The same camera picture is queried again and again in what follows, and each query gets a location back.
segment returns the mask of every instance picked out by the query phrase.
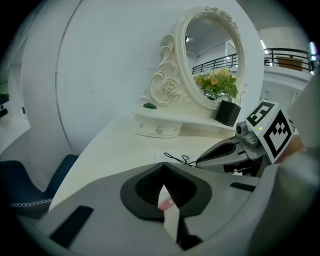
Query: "black metal railing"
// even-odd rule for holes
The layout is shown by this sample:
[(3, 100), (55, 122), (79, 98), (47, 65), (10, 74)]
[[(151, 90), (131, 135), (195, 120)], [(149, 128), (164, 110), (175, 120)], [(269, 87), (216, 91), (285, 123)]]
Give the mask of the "black metal railing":
[[(305, 50), (290, 49), (290, 48), (266, 48), (264, 49), (264, 65), (265, 66), (290, 66), (298, 69), (307, 70), (309, 72), (314, 70), (314, 64), (311, 61), (310, 53)], [(218, 68), (233, 68), (238, 67), (238, 56), (236, 53), (224, 57), (216, 58), (207, 61), (203, 64), (192, 68), (192, 74), (205, 72)]]

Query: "white table surface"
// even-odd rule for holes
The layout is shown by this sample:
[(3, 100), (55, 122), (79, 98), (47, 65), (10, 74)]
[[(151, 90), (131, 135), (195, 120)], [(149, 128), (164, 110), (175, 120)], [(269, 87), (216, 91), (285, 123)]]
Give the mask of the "white table surface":
[(219, 133), (183, 126), (177, 138), (146, 137), (133, 133), (133, 122), (133, 116), (116, 119), (91, 141), (64, 178), (49, 210), (97, 179), (155, 163), (159, 152), (179, 159), (182, 154), (194, 158), (225, 139)]

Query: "black cable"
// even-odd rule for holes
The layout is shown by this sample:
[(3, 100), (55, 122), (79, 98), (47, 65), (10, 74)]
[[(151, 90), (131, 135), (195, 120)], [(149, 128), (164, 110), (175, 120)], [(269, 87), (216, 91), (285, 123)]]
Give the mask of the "black cable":
[(164, 152), (163, 154), (164, 154), (166, 157), (168, 157), (168, 158), (177, 160), (180, 164), (183, 164), (183, 165), (185, 165), (185, 166), (196, 167), (195, 165), (191, 165), (191, 164), (195, 163), (196, 161), (193, 161), (193, 162), (189, 162), (189, 163), (188, 163), (188, 160), (190, 159), (190, 157), (187, 156), (187, 155), (182, 155), (182, 159), (183, 159), (183, 161), (182, 161), (182, 160), (180, 160), (180, 159), (178, 159), (178, 158), (170, 155), (170, 154), (167, 153), (167, 152)]

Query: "oval mirror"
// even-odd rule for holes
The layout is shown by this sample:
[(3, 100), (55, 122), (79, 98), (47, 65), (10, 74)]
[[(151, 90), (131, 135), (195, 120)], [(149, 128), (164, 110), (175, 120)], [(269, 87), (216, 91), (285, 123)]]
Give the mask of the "oval mirror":
[(211, 16), (198, 15), (187, 25), (185, 50), (199, 90), (212, 101), (237, 96), (238, 57), (231, 35)]

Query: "square planter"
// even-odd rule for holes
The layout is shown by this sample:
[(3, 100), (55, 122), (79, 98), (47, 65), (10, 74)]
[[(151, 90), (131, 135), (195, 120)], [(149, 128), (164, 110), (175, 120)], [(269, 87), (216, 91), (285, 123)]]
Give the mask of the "square planter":
[(241, 107), (239, 107), (237, 104), (222, 100), (215, 116), (215, 120), (223, 123), (226, 126), (234, 126), (240, 110)]

